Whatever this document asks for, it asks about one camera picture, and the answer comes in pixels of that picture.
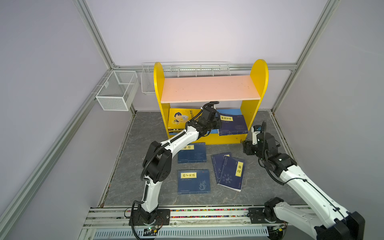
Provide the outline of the yellow cartoon book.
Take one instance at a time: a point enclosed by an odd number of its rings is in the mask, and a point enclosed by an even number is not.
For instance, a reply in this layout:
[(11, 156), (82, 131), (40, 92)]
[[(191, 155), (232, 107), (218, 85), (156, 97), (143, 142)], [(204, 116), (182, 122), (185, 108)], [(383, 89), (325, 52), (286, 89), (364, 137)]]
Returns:
[(194, 118), (200, 109), (173, 109), (169, 110), (168, 131), (180, 132), (185, 128), (186, 122)]

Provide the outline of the blue book lowest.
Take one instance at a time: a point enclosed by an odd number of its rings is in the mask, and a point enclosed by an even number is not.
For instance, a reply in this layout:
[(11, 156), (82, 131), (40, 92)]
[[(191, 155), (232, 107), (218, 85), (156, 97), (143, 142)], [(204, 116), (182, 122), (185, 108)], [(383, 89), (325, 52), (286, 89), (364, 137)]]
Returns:
[(232, 156), (231, 152), (211, 155), (211, 160), (212, 160), (212, 164), (213, 164), (213, 168), (214, 168), (214, 174), (215, 174), (217, 184), (220, 181), (222, 165), (223, 165), (223, 162), (225, 160), (225, 157), (231, 157), (231, 156)]

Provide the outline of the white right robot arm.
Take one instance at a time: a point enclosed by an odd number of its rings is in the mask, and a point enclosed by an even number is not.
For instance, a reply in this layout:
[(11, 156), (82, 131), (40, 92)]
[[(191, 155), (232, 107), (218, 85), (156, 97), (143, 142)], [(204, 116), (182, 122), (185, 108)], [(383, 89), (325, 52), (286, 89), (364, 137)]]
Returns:
[(274, 136), (265, 130), (254, 131), (252, 140), (243, 143), (244, 153), (255, 155), (268, 175), (278, 184), (290, 186), (314, 211), (309, 215), (283, 199), (265, 202), (262, 217), (268, 223), (284, 221), (315, 240), (362, 240), (366, 221), (350, 212), (320, 189), (287, 154), (278, 151)]

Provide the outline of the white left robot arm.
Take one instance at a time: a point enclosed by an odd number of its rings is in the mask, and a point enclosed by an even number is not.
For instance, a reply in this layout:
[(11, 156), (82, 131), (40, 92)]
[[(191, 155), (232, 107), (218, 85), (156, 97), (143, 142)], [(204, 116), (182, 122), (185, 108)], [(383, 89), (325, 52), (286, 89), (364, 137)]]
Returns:
[(140, 176), (141, 181), (145, 182), (145, 190), (142, 200), (137, 203), (143, 216), (152, 216), (157, 211), (161, 185), (171, 172), (173, 157), (190, 143), (221, 128), (219, 112), (215, 108), (217, 104), (218, 101), (204, 104), (199, 113), (186, 122), (180, 133), (163, 142), (154, 141), (150, 144)]

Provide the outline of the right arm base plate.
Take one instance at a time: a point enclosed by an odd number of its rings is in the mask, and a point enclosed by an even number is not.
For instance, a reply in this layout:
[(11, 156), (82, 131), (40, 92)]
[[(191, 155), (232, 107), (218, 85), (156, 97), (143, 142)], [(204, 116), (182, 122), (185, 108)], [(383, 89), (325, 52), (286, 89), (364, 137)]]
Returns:
[(283, 224), (282, 221), (277, 218), (273, 210), (264, 207), (248, 208), (247, 217), (250, 218), (252, 224)]

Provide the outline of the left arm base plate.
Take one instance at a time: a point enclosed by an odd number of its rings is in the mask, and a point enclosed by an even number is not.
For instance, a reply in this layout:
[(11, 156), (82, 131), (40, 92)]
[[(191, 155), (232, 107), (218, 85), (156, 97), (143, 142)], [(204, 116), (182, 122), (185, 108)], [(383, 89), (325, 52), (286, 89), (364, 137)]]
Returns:
[(132, 216), (129, 221), (131, 226), (144, 226), (144, 225), (163, 225), (168, 226), (171, 219), (171, 210), (170, 209), (155, 209), (154, 211), (148, 213), (142, 209), (135, 209), (132, 213)]

